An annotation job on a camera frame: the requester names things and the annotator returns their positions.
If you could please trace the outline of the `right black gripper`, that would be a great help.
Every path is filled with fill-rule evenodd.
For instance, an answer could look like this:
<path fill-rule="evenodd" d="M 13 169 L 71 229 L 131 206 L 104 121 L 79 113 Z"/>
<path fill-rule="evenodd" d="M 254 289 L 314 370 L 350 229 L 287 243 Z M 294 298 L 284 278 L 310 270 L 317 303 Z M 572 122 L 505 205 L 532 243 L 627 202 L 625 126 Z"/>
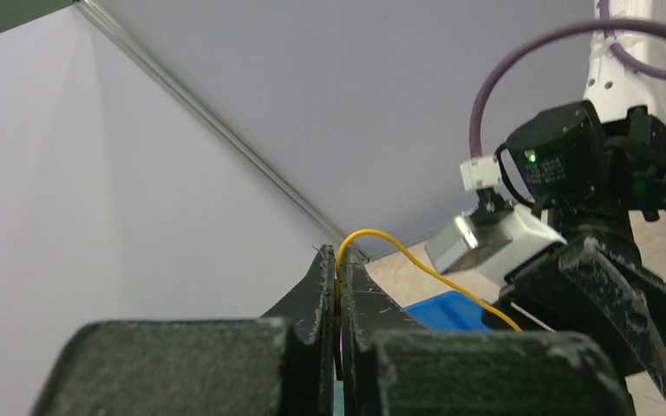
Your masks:
<path fill-rule="evenodd" d="M 535 318 L 588 335 L 617 375 L 646 373 L 666 401 L 666 282 L 627 245 L 585 236 L 552 248 L 512 273 L 494 305 L 527 330 Z"/>

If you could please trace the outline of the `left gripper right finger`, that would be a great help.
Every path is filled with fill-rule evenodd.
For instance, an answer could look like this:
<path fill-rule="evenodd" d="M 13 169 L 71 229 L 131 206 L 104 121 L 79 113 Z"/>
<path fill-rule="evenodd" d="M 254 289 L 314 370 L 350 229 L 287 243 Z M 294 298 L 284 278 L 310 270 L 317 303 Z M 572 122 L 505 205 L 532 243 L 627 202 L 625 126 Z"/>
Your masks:
<path fill-rule="evenodd" d="M 435 331 L 369 276 L 341 265 L 348 415 L 631 415 L 609 359 L 572 332 Z"/>

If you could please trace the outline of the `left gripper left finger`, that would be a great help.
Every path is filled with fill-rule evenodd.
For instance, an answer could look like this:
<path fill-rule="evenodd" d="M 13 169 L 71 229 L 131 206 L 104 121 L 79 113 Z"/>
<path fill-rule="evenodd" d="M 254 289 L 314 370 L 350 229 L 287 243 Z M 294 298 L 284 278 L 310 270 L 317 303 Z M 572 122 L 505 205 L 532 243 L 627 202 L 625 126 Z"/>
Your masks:
<path fill-rule="evenodd" d="M 35 415 L 331 415 L 335 255 L 254 319 L 91 322 L 59 354 Z"/>

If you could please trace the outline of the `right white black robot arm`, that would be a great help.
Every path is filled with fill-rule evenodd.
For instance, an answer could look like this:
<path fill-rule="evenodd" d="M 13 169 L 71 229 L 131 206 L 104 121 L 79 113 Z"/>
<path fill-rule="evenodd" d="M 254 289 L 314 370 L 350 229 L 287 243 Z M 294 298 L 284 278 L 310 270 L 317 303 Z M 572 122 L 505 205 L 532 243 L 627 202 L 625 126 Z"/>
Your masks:
<path fill-rule="evenodd" d="M 494 258 L 497 305 L 589 335 L 620 374 L 646 372 L 666 400 L 666 283 L 645 269 L 630 213 L 666 209 L 666 125 L 630 71 L 666 70 L 611 46 L 592 66 L 603 92 L 538 113 L 500 146 L 531 197 L 502 221 L 515 230 Z"/>

